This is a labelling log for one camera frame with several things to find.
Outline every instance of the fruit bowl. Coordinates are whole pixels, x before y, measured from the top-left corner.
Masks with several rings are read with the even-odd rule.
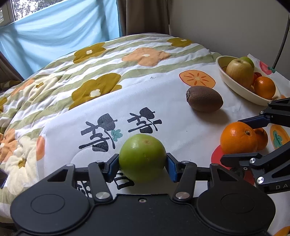
[[[236,81],[234,81],[231,77],[229,77],[226,72],[224,71],[226,69],[226,67],[228,66],[228,64],[233,60],[233,59],[237,59],[237,57],[232,57],[232,56],[220,56],[216,59],[216,64],[220,70],[220,75],[222,77],[222,80],[226,83],[227,86],[229,86],[234,92],[236,92],[237,94],[239,94],[241,97],[247,99],[248,101],[255,103],[257,105],[261,105],[261,106],[267,106],[268,103],[271,100],[262,98],[260,96],[258,96],[257,94],[254,94],[253,92],[247,90],[246,88],[244,88],[243,86],[241,86],[240,84],[238,84]],[[281,94],[280,91],[276,86],[276,93],[273,96],[273,100],[276,99],[280,99],[281,98]]]

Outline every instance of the brown kiwi fruit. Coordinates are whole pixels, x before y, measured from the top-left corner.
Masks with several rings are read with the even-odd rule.
[[[222,107],[222,96],[212,88],[205,86],[193,86],[186,92],[188,104],[197,111],[214,112]]]

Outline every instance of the blue cloth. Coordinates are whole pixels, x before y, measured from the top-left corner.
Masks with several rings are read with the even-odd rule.
[[[0,51],[27,79],[56,58],[119,37],[116,0],[64,0],[0,28]]]

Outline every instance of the wall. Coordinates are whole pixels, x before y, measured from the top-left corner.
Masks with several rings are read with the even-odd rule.
[[[172,0],[170,32],[211,51],[272,66],[289,14],[275,0]],[[290,80],[290,33],[276,70]]]

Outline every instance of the floral quilt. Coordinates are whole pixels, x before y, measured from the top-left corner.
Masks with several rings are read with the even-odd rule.
[[[10,204],[40,178],[45,124],[92,99],[220,56],[188,39],[139,34],[101,42],[62,56],[0,97],[0,221],[10,221]]]

